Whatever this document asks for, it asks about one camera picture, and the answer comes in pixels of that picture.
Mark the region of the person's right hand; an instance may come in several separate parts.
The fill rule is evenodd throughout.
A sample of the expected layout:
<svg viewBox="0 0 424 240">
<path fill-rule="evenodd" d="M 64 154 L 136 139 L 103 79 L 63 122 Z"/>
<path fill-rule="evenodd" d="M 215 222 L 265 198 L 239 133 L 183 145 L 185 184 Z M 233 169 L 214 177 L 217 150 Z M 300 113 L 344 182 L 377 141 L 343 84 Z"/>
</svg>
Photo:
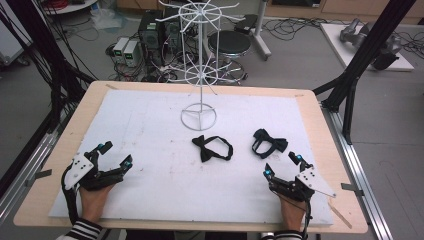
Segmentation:
<svg viewBox="0 0 424 240">
<path fill-rule="evenodd" d="M 279 199 L 283 229 L 300 231 L 302 219 L 306 212 L 306 203 L 295 201 L 285 196 L 280 196 Z"/>
</svg>

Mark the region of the white round table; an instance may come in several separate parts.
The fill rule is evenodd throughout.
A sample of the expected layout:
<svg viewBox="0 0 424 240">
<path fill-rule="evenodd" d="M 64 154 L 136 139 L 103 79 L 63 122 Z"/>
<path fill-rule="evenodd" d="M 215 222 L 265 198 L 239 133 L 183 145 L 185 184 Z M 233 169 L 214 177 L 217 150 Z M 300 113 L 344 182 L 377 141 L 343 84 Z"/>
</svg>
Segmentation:
<svg viewBox="0 0 424 240">
<path fill-rule="evenodd" d="M 98 0 L 84 0 L 83 4 L 71 4 L 69 3 L 67 6 L 63 8 L 51 8 L 51 7 L 45 7 L 44 11 L 49 15 L 56 15 L 56 14 L 65 14 L 65 13 L 71 13 L 79 10 L 83 10 L 86 8 L 90 8 L 93 5 L 96 5 L 98 3 Z"/>
</svg>

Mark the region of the white floor platform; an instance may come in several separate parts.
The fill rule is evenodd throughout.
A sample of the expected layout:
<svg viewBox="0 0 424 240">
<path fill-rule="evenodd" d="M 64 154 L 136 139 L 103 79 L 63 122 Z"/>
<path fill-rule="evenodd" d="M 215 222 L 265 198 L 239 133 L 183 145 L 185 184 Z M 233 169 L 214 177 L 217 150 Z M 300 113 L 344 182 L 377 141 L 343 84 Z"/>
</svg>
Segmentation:
<svg viewBox="0 0 424 240">
<path fill-rule="evenodd" d="M 356 49 L 350 42 L 343 43 L 339 40 L 340 32 L 345 28 L 345 25 L 322 23 L 320 27 L 342 65 L 347 67 L 353 59 Z M 397 53 L 396 56 L 398 59 L 386 68 L 386 71 L 410 72 L 414 70 L 414 67 L 401 53 Z"/>
</svg>

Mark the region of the thin wooden stick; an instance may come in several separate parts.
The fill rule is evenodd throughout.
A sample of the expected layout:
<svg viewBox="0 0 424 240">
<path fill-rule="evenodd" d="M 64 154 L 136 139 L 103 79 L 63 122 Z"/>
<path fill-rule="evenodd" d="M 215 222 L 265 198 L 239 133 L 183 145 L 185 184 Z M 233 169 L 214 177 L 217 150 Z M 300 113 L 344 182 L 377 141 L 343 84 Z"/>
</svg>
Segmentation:
<svg viewBox="0 0 424 240">
<path fill-rule="evenodd" d="M 337 216 L 337 218 L 348 228 L 348 229 L 352 229 L 353 225 L 352 223 L 349 221 L 348 216 L 338 207 L 336 206 L 333 202 L 329 202 L 328 203 L 330 209 L 332 210 L 332 212 Z"/>
</svg>

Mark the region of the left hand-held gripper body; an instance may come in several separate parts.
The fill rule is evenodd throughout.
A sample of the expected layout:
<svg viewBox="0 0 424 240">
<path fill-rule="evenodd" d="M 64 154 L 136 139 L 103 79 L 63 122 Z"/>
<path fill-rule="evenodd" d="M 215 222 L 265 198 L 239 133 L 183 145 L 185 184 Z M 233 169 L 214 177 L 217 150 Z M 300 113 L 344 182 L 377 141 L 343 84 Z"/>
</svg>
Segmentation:
<svg viewBox="0 0 424 240">
<path fill-rule="evenodd" d="M 98 169 L 98 158 L 99 153 L 97 151 L 75 155 L 63 174 L 62 187 L 65 190 L 71 190 L 80 184 L 88 191 L 96 191 L 123 180 L 124 171 L 122 168 L 100 171 Z"/>
</svg>

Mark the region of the white wire display rack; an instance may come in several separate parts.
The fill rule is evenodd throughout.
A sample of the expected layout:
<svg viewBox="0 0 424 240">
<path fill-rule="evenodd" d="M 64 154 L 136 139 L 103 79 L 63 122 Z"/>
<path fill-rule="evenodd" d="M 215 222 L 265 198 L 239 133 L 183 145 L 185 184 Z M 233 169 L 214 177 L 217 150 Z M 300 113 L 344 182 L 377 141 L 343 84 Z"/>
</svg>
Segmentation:
<svg viewBox="0 0 424 240">
<path fill-rule="evenodd" d="M 214 107 L 204 102 L 203 90 L 208 87 L 212 93 L 215 93 L 212 85 L 219 80 L 219 77 L 218 66 L 212 67 L 209 62 L 203 62 L 204 39 L 207 35 L 206 27 L 212 26 L 217 34 L 215 55 L 218 56 L 221 19 L 224 17 L 222 10 L 227 9 L 227 6 L 216 6 L 211 3 L 211 0 L 207 2 L 193 2 L 192 0 L 187 0 L 187 3 L 184 5 L 164 2 L 161 2 L 161 4 L 177 10 L 176 14 L 158 19 L 158 22 L 166 22 L 172 19 L 178 19 L 180 21 L 182 59 L 184 64 L 184 69 L 182 70 L 184 76 L 183 81 L 200 91 L 199 100 L 181 110 L 180 120 L 182 124 L 190 130 L 208 130 L 216 124 L 218 115 Z M 186 55 L 185 37 L 190 27 L 196 27 L 198 31 L 197 63 L 194 63 Z"/>
</svg>

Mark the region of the black frame strut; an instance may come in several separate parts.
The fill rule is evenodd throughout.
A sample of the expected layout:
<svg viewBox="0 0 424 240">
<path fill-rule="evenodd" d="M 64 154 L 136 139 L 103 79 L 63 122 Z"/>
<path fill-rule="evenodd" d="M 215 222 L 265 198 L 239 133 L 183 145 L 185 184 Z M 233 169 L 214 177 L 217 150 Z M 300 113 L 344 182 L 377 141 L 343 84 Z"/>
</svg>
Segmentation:
<svg viewBox="0 0 424 240">
<path fill-rule="evenodd" d="M 346 101 L 342 136 L 349 145 L 352 144 L 351 125 L 356 85 L 415 2 L 416 0 L 390 0 L 345 70 L 334 80 L 313 90 L 315 95 L 331 90 L 330 95 L 322 101 L 323 107 L 330 112 L 338 112 L 340 104 Z"/>
<path fill-rule="evenodd" d="M 5 175 L 0 178 L 0 198 L 11 189 L 13 181 L 28 162 L 30 154 L 46 133 L 60 125 L 60 113 L 79 103 L 88 86 L 96 81 L 94 76 L 72 65 L 56 43 L 40 0 L 5 0 L 16 16 L 9 17 L 0 3 L 0 21 L 35 64 L 42 79 L 50 87 L 51 110 L 19 153 Z"/>
</svg>

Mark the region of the grey bench power supply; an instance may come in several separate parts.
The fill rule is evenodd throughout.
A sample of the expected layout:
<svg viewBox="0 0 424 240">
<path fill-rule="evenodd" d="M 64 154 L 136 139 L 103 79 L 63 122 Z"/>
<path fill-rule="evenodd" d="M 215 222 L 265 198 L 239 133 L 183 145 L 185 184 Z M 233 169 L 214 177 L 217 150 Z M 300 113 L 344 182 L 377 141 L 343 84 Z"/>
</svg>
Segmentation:
<svg viewBox="0 0 424 240">
<path fill-rule="evenodd" d="M 124 50 L 125 62 L 128 67 L 136 67 L 140 62 L 140 50 L 136 40 L 130 40 Z"/>
<path fill-rule="evenodd" d="M 117 64 L 125 63 L 124 50 L 128 41 L 128 37 L 121 37 L 113 47 L 114 60 Z"/>
</svg>

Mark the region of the person's dark lap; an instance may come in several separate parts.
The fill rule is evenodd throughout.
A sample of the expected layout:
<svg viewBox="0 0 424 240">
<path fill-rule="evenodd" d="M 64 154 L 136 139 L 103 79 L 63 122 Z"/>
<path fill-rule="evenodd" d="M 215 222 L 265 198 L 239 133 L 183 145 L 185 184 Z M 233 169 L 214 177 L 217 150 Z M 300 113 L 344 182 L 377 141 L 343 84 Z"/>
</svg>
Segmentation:
<svg viewBox="0 0 424 240">
<path fill-rule="evenodd" d="M 244 232 L 127 230 L 126 240 L 247 240 Z"/>
</svg>

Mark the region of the dark navy bow tie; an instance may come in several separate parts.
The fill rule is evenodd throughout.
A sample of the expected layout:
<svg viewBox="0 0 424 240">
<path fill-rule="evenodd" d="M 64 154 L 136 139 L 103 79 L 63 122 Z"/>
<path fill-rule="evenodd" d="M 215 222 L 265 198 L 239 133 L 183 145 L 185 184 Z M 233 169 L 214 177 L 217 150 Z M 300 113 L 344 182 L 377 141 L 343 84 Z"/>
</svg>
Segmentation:
<svg viewBox="0 0 424 240">
<path fill-rule="evenodd" d="M 254 134 L 254 143 L 252 144 L 252 151 L 261 159 L 270 156 L 275 150 L 283 153 L 288 147 L 288 141 L 285 138 L 273 138 L 265 129 L 258 129 Z M 268 143 L 269 148 L 264 152 L 259 152 L 258 149 L 262 143 Z"/>
</svg>

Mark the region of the aluminium rail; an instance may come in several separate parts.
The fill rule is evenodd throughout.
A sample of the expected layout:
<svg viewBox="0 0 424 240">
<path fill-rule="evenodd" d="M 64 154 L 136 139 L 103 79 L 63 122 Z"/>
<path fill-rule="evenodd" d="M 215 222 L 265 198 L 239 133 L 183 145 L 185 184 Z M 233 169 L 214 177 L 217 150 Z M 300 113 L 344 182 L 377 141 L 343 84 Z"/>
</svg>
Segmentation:
<svg viewBox="0 0 424 240">
<path fill-rule="evenodd" d="M 338 147 L 355 195 L 365 214 L 367 225 L 372 229 L 376 240 L 394 240 L 355 148 L 342 134 L 343 120 L 340 114 L 333 113 L 324 107 L 321 110 Z"/>
<path fill-rule="evenodd" d="M 2 226 L 24 193 L 31 187 L 25 180 L 44 171 L 43 165 L 57 144 L 72 114 L 63 111 L 57 124 L 49 112 L 2 178 L 0 178 L 0 226 Z"/>
</svg>

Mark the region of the black computer tower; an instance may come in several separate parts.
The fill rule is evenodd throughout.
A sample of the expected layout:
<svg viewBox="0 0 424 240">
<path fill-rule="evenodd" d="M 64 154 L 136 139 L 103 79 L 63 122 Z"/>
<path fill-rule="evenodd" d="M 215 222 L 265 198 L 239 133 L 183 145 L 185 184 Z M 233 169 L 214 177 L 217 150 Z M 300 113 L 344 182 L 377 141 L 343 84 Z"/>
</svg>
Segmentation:
<svg viewBox="0 0 424 240">
<path fill-rule="evenodd" d="M 161 47 L 163 44 L 163 24 L 159 22 L 162 18 L 161 10 L 146 10 L 142 15 L 138 28 L 138 34 L 146 63 L 150 66 L 163 64 Z"/>
</svg>

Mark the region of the clear plastic bag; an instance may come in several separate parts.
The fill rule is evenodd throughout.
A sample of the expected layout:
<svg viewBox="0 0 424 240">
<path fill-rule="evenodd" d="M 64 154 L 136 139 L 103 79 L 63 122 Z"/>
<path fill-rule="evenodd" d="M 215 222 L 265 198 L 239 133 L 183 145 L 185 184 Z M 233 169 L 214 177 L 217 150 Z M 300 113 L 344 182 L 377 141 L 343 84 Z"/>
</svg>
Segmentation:
<svg viewBox="0 0 424 240">
<path fill-rule="evenodd" d="M 95 9 L 91 11 L 93 26 L 97 30 L 118 28 L 121 23 L 115 18 L 115 12 L 110 9 Z"/>
</svg>

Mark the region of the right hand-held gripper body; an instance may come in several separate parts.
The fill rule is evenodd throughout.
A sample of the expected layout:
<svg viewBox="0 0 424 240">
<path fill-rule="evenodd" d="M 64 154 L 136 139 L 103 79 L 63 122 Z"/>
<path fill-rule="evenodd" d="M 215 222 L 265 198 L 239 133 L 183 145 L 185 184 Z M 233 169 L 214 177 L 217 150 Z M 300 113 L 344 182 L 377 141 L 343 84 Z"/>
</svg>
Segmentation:
<svg viewBox="0 0 424 240">
<path fill-rule="evenodd" d="M 276 177 L 274 171 L 269 169 L 269 189 L 299 202 L 309 201 L 315 192 L 336 197 L 335 191 L 314 167 L 296 174 L 291 181 Z"/>
</svg>

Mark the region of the person's left hand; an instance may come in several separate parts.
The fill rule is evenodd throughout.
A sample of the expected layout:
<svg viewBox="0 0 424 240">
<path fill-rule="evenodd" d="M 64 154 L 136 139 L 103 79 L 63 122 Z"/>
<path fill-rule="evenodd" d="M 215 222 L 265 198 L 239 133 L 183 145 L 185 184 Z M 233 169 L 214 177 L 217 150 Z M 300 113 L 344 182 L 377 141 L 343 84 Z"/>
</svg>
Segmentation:
<svg viewBox="0 0 424 240">
<path fill-rule="evenodd" d="M 113 185 L 100 190 L 88 191 L 81 187 L 79 189 L 82 203 L 82 218 L 93 223 L 97 223 L 102 214 Z"/>
</svg>

